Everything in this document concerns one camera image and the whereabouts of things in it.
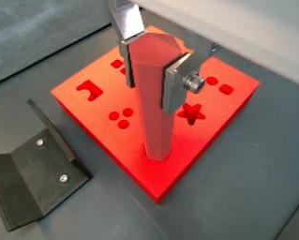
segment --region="gray table surface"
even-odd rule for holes
[[[0,1],[0,81],[109,23],[103,0]]]
[[[182,37],[161,18],[149,14],[146,22]],[[157,205],[50,94],[114,46],[107,28],[0,83],[0,153],[43,127],[33,98],[95,176],[39,222],[7,233],[0,219],[0,239],[274,239],[299,204],[299,85],[233,52],[218,53],[262,85]]]

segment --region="bolt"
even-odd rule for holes
[[[216,52],[216,51],[217,51],[217,48],[218,48],[218,44],[217,44],[217,43],[213,43],[212,51]]]
[[[205,79],[202,79],[198,76],[198,73],[194,72],[185,79],[185,88],[190,90],[194,94],[198,94],[204,89],[205,83],[206,83]]]
[[[69,181],[69,176],[67,175],[62,175],[61,176],[61,182],[66,183]]]
[[[37,141],[37,145],[38,146],[42,146],[45,144],[45,141],[42,140],[42,139],[39,139],[38,141]]]

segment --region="star-shaped hole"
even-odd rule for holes
[[[178,113],[178,116],[188,118],[189,124],[193,126],[197,119],[206,119],[206,116],[201,113],[201,109],[201,104],[190,106],[189,103],[186,103],[184,105],[184,111]]]

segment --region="red square base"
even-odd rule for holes
[[[164,33],[153,27],[150,31]],[[202,69],[208,84],[198,95],[189,93],[188,103],[177,111],[172,154],[165,161],[150,160],[146,156],[135,89],[126,84],[118,48],[51,91],[69,114],[157,203],[208,150],[260,85],[216,58]]]

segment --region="black metal plate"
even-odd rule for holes
[[[0,155],[0,215],[9,231],[41,219],[91,179],[49,118],[30,105],[49,128]]]

